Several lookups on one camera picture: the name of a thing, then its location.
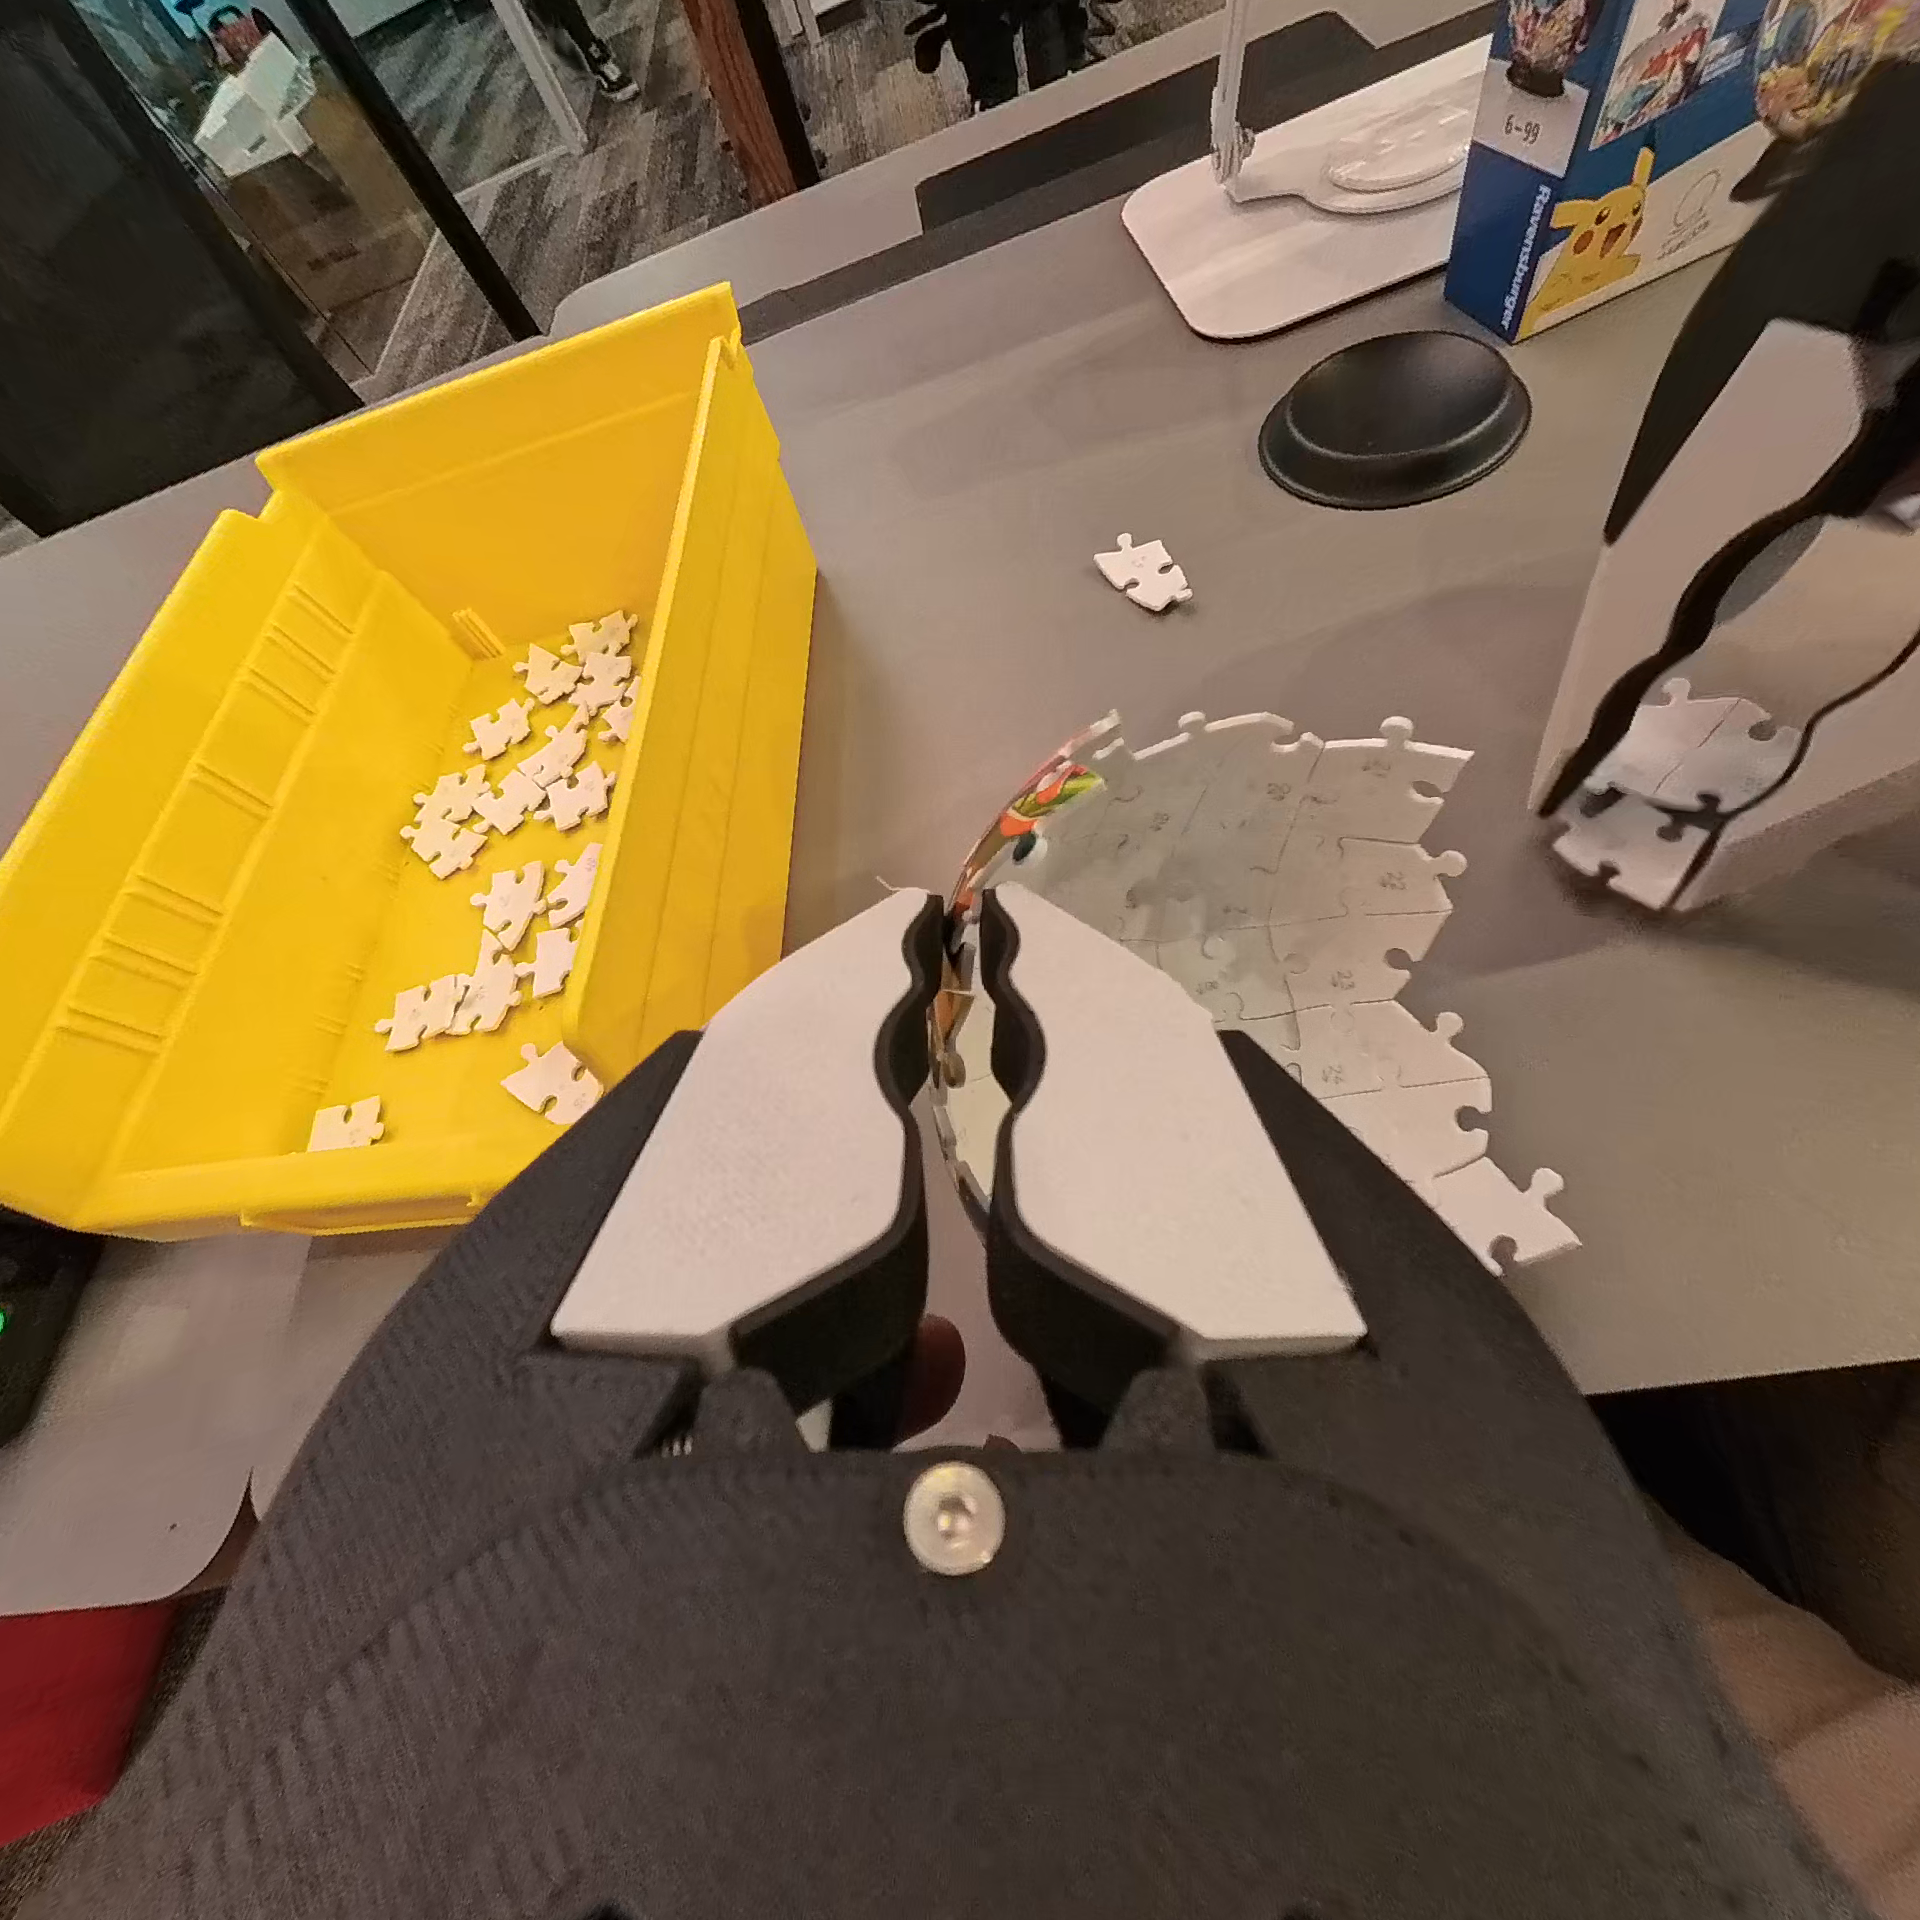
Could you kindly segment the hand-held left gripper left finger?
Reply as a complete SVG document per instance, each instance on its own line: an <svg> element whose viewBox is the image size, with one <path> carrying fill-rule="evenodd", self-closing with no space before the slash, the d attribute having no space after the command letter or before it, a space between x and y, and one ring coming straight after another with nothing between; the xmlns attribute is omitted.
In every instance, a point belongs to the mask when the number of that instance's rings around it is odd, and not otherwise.
<svg viewBox="0 0 1920 1920"><path fill-rule="evenodd" d="M773 1378L804 1415L886 1374L929 1297L915 1103L947 906L893 892L691 1041L549 1323L571 1353Z"/></svg>

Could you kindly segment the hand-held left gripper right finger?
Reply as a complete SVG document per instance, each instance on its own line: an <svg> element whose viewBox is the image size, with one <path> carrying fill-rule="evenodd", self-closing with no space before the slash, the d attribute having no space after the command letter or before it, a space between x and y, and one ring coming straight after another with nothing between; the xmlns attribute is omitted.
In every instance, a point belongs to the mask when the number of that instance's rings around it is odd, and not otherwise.
<svg viewBox="0 0 1920 1920"><path fill-rule="evenodd" d="M1053 1400L1115 1414L1162 1368L1347 1353L1354 1291L1209 1012L1055 904L979 904L991 1003L987 1286Z"/></svg>

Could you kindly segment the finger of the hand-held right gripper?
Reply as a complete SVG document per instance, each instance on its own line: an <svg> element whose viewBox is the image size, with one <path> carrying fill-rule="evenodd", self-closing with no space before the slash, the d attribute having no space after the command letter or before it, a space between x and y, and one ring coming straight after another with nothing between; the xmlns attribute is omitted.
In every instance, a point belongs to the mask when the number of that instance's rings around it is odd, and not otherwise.
<svg viewBox="0 0 1920 1920"><path fill-rule="evenodd" d="M1918 802L1918 638L1805 720L1785 770L1709 828L1670 896L1698 910L1802 868Z"/></svg>
<svg viewBox="0 0 1920 1920"><path fill-rule="evenodd" d="M1625 736L1711 633L1737 582L1783 538L1875 508L1916 460L1916 343L1774 320L1603 540L1551 697L1539 815Z"/></svg>

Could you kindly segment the white puzzle piece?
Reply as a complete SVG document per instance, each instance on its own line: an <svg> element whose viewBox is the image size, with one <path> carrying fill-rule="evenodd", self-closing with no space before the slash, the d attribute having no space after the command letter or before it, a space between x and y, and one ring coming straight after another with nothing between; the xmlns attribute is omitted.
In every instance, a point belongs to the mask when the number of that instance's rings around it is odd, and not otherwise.
<svg viewBox="0 0 1920 1920"><path fill-rule="evenodd" d="M1191 604L1185 567L1162 540L1137 542L1118 536L1115 547L1094 552L1093 564L1109 588L1154 618Z"/></svg>
<svg viewBox="0 0 1920 1920"><path fill-rule="evenodd" d="M1725 828L1715 807L1669 807L1618 786L1585 790L1551 817L1551 854L1579 879L1654 915L1686 915Z"/></svg>

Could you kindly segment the partly built puzzle ball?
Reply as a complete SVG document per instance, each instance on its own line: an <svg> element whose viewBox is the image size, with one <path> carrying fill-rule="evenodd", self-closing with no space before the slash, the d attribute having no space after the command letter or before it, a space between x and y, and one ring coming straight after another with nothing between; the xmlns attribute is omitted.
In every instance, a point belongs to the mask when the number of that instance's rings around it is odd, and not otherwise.
<svg viewBox="0 0 1920 1920"><path fill-rule="evenodd" d="M1426 835L1469 760L1402 716L1329 742L1271 712L1189 712L1146 743L1111 712L1044 760L948 895L930 1105L973 1227L987 1225L1007 1112L975 984L975 904L1014 882L1260 1044L1498 1276L1574 1251L1563 1180L1513 1180L1490 1155L1492 1078L1460 1048L1460 1020L1403 1002L1467 868Z"/></svg>

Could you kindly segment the black round ball stand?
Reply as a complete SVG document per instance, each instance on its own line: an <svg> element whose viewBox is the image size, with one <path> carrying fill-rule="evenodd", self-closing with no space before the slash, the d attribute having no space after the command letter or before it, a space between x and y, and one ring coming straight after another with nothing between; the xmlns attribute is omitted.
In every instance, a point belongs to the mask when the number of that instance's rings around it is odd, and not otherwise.
<svg viewBox="0 0 1920 1920"><path fill-rule="evenodd" d="M1258 430L1282 491L1338 513L1396 513L1474 487L1519 448L1525 383L1449 330L1390 332L1306 371Z"/></svg>

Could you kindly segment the pile of white puzzle pieces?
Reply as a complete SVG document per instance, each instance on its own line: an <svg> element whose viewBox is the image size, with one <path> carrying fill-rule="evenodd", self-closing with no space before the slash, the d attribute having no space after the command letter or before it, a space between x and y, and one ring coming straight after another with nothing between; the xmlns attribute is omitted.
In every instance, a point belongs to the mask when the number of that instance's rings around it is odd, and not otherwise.
<svg viewBox="0 0 1920 1920"><path fill-rule="evenodd" d="M614 608L571 622L555 646L530 646L513 664L518 690L468 723L466 768L413 796L399 842L433 881L466 879L481 856L534 828L551 831L562 854L483 879L468 899L473 961L395 992L374 1022L388 1054L492 1038L569 985L603 866L599 828L637 710L635 630L635 616Z"/></svg>

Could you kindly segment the white loose puzzle piece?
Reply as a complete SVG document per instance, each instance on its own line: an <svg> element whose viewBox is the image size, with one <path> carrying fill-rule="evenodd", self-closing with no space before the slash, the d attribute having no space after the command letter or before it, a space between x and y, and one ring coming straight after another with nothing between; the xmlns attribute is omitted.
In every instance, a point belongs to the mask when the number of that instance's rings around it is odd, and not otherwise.
<svg viewBox="0 0 1920 1920"><path fill-rule="evenodd" d="M1191 604L1185 567L1162 540L1137 542L1118 536L1115 547L1094 552L1093 564L1109 588L1154 618Z"/></svg>

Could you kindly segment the person's left hand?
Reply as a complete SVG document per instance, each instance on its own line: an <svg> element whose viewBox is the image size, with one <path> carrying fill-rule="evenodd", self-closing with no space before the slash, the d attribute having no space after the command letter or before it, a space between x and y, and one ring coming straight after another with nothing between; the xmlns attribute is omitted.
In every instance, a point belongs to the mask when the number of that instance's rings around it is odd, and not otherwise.
<svg viewBox="0 0 1920 1920"><path fill-rule="evenodd" d="M963 1400L967 1369L970 1350L963 1330L938 1312L921 1318L903 1369L897 1449L923 1439L954 1414Z"/></svg>

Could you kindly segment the white rounded object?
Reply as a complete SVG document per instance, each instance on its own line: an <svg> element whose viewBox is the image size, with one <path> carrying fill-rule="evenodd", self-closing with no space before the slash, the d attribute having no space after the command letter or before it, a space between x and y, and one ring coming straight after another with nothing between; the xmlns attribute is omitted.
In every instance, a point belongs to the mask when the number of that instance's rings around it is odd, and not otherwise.
<svg viewBox="0 0 1920 1920"><path fill-rule="evenodd" d="M1230 2L1209 155L1140 183L1121 224L1187 327L1261 340L1445 268L1490 34L1255 134L1252 8Z"/></svg>

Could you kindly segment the yellow plastic bin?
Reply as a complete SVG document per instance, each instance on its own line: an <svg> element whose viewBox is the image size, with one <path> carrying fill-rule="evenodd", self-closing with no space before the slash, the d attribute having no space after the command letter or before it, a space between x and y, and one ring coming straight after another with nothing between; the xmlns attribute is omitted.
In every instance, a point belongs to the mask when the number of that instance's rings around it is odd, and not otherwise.
<svg viewBox="0 0 1920 1920"><path fill-rule="evenodd" d="M267 448L4 854L13 1211L132 1239L468 1220L785 942L818 567L715 284ZM399 842L571 622L637 619L571 980L388 1054L492 872Z"/></svg>

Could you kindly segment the pale grey cardboard sheet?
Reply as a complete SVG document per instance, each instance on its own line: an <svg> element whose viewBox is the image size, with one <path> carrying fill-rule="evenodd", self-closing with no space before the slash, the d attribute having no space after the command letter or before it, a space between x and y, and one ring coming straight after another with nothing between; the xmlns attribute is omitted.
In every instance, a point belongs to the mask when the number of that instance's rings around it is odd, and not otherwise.
<svg viewBox="0 0 1920 1920"><path fill-rule="evenodd" d="M111 1239L3 1454L3 1615L194 1588L451 1231Z"/></svg>

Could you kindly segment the black office chair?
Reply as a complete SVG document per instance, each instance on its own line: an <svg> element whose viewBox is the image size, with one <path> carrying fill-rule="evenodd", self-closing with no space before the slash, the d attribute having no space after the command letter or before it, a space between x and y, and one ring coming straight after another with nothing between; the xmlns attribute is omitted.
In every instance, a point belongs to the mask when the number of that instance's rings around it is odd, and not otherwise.
<svg viewBox="0 0 1920 1920"><path fill-rule="evenodd" d="M1091 2L926 2L905 23L918 73L950 55L973 114L1087 70L1111 30L1111 15Z"/></svg>

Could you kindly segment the white cardboard box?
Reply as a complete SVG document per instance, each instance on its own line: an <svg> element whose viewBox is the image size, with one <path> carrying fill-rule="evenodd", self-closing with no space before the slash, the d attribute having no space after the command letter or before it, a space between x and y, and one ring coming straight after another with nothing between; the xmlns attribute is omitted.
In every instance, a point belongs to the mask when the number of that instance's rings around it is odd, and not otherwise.
<svg viewBox="0 0 1920 1920"><path fill-rule="evenodd" d="M267 34L214 88L194 144L228 183L276 161L308 161L318 144L305 114L318 95L313 65L285 39Z"/></svg>

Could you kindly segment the brown wooden post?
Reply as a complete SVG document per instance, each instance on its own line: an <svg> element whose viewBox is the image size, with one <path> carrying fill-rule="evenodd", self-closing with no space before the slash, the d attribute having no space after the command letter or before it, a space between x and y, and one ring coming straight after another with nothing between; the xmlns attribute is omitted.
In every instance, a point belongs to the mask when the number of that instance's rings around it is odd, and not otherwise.
<svg viewBox="0 0 1920 1920"><path fill-rule="evenodd" d="M773 4L679 8L749 207L765 208L818 186L823 166L785 65Z"/></svg>

